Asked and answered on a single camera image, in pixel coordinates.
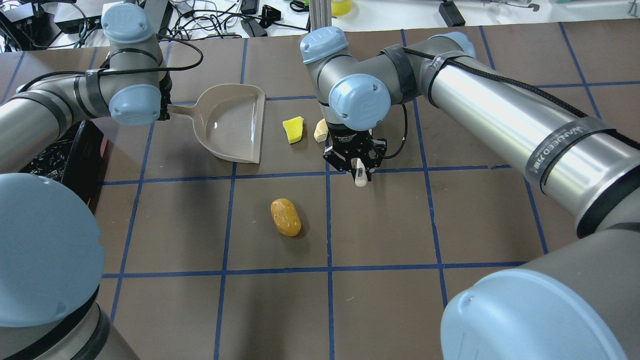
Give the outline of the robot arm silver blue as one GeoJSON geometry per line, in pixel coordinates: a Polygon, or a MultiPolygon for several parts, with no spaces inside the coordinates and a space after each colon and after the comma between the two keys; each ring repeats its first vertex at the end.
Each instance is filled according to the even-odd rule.
{"type": "Polygon", "coordinates": [[[639,358],[637,141],[480,63],[461,32],[359,61],[343,30],[327,26],[299,50],[332,142],[323,157],[358,186],[386,150],[371,130],[391,106],[423,96],[574,217],[575,242],[491,273],[448,302],[444,359],[639,358]]]}
{"type": "Polygon", "coordinates": [[[98,304],[101,231],[85,201],[21,169],[76,123],[148,126],[167,116],[169,69],[151,21],[130,2],[101,18],[108,68],[42,75],[1,106],[1,358],[137,360],[98,304]]]}

